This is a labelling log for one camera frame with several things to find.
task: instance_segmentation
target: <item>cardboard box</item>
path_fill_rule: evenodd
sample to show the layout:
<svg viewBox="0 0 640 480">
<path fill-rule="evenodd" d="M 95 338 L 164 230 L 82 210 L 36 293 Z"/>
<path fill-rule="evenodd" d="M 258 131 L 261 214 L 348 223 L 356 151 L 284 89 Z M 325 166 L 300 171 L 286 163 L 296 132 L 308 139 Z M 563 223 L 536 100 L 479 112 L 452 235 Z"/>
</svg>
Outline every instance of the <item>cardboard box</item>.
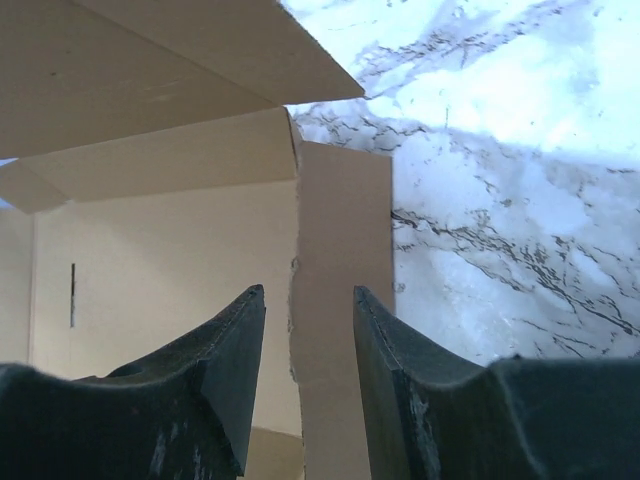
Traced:
<svg viewBox="0 0 640 480">
<path fill-rule="evenodd" d="M 391 301 L 390 161 L 281 107 L 357 83 L 269 0 L 8 0 L 0 26 L 0 358 L 106 374 L 263 283 L 249 473 L 297 478 L 304 431 L 308 479 L 368 478 L 350 299 Z"/>
</svg>

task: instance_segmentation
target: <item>dark gray object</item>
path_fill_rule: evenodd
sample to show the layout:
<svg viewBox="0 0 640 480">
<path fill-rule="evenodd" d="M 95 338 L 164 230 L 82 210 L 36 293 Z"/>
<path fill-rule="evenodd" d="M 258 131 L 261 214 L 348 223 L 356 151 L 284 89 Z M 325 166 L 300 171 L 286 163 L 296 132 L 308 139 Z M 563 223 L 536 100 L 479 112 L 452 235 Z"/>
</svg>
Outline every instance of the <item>dark gray object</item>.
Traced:
<svg viewBox="0 0 640 480">
<path fill-rule="evenodd" d="M 364 287 L 354 332 L 373 480 L 640 478 L 639 360 L 483 368 Z"/>
<path fill-rule="evenodd" d="M 0 479 L 235 480 L 244 474 L 262 286 L 105 378 L 0 366 Z"/>
</svg>

